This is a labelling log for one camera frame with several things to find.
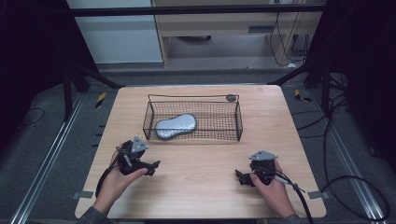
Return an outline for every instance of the human hand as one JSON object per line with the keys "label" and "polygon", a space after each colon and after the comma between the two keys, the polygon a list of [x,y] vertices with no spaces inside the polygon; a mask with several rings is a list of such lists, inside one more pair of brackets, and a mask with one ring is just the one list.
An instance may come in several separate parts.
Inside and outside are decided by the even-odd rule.
{"label": "human hand", "polygon": [[[116,159],[117,155],[118,151],[115,151],[110,163]],[[132,182],[144,175],[147,171],[147,168],[142,168],[129,175],[123,175],[120,172],[120,168],[117,166],[117,163],[115,163],[115,167],[103,181],[101,190],[93,204],[93,207],[107,216],[113,203],[122,195],[126,188],[128,188]]]}
{"label": "human hand", "polygon": [[[279,172],[282,172],[277,160],[275,160],[275,168]],[[250,178],[264,200],[279,215],[280,218],[295,215],[295,211],[291,205],[289,195],[286,192],[286,187],[283,183],[273,179],[271,183],[266,186],[260,181],[258,176],[250,174]]]}

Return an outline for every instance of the wooden table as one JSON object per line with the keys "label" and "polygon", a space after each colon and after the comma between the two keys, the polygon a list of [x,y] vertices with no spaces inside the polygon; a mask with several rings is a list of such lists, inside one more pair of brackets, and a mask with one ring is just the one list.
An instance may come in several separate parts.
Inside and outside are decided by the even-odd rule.
{"label": "wooden table", "polygon": [[[278,86],[173,86],[120,89],[92,163],[84,190],[95,191],[98,179],[110,163],[115,147],[143,134],[149,94],[239,94],[243,133],[241,141],[186,140],[155,143],[142,161],[161,161],[154,176],[136,180],[113,205],[112,218],[261,218],[276,217],[255,188],[241,186],[234,170],[250,172],[248,156],[260,149],[279,156],[283,172],[306,191],[318,190],[282,90]],[[305,217],[295,191],[287,186],[297,214]],[[304,195],[313,217],[323,217],[321,199]],[[81,198],[80,217],[95,198]]]}

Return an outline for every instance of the wrist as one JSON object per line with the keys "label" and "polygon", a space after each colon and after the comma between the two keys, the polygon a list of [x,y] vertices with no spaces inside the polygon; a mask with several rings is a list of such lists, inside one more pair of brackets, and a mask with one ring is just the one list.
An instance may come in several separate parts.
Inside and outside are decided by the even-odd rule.
{"label": "wrist", "polygon": [[286,208],[285,210],[282,210],[281,212],[279,212],[278,215],[280,218],[283,219],[285,217],[295,216],[296,213],[294,212],[294,209]]}
{"label": "wrist", "polygon": [[107,216],[113,204],[114,204],[113,201],[102,199],[100,196],[98,196],[92,207],[96,209],[98,212]]}
{"label": "wrist", "polygon": [[283,218],[282,223],[284,223],[284,224],[292,224],[292,223],[303,223],[303,222],[300,220],[299,216],[291,215],[291,216]]}

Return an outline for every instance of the wire basket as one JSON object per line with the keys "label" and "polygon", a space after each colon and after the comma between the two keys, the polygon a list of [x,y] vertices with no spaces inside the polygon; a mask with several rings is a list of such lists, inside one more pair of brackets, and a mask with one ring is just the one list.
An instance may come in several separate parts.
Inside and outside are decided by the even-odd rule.
{"label": "wire basket", "polygon": [[[180,125],[185,122],[180,120],[181,117],[186,115],[195,119],[195,127]],[[166,128],[160,127],[160,123],[164,122],[172,124]],[[147,140],[212,138],[240,141],[242,131],[239,95],[148,96],[143,125]],[[174,134],[163,137],[163,133]]]}

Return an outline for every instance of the black sleeve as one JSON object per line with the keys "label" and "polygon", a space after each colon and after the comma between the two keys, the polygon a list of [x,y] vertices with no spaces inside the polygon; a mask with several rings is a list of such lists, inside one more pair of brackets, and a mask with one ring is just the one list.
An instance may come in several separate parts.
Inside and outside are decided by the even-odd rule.
{"label": "black sleeve", "polygon": [[84,215],[79,219],[77,224],[114,224],[108,217],[103,215],[102,213],[98,212],[93,207],[90,207]]}
{"label": "black sleeve", "polygon": [[282,222],[282,224],[304,224],[302,220],[300,220],[300,217],[297,215],[291,215],[289,217],[285,217]]}

